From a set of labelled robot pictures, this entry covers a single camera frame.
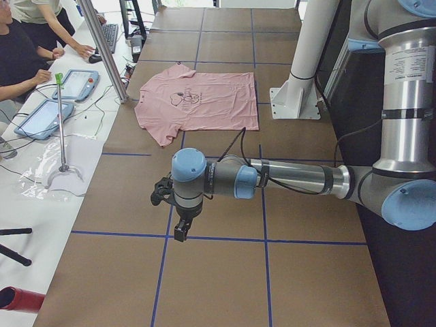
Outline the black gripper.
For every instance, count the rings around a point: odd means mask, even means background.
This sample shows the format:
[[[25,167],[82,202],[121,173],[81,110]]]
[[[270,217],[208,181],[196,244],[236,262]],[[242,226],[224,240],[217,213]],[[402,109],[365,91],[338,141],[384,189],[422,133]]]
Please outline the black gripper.
[[[180,219],[174,227],[174,239],[179,242],[185,242],[192,225],[193,219],[202,212],[202,206],[197,205],[191,208],[185,208],[182,206],[176,207]]]

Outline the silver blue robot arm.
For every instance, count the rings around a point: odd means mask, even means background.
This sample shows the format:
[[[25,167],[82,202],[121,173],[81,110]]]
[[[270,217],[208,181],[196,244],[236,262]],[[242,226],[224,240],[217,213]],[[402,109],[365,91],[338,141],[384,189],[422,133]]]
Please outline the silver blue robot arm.
[[[380,158],[369,167],[327,167],[234,155],[209,161],[197,149],[181,149],[172,158],[168,180],[168,202],[180,217],[176,240],[187,239],[204,196],[249,199],[256,188],[271,183],[350,200],[404,230],[435,223],[435,167],[428,160],[435,110],[435,2],[353,1],[349,49],[385,53]]]

